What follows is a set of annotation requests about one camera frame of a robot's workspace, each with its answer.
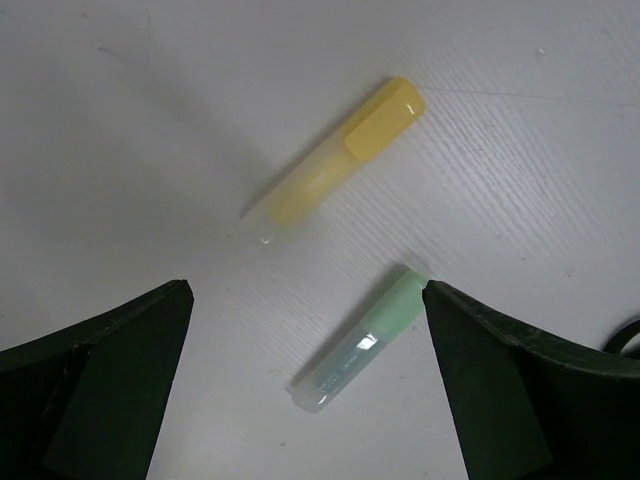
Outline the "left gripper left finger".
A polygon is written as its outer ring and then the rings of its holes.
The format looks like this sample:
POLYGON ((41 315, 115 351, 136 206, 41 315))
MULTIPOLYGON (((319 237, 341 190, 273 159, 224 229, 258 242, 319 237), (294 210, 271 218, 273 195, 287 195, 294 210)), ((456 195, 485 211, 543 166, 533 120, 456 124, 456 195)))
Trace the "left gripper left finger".
POLYGON ((173 280, 2 351, 2 478, 146 478, 192 309, 173 280))

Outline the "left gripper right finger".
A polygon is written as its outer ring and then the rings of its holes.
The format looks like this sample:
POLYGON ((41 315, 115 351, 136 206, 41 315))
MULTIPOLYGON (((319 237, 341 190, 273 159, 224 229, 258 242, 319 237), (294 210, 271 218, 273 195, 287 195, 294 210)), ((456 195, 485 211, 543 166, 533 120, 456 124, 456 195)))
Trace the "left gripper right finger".
POLYGON ((422 296, 469 478, 638 478, 639 360, 553 335, 442 281, 422 296))

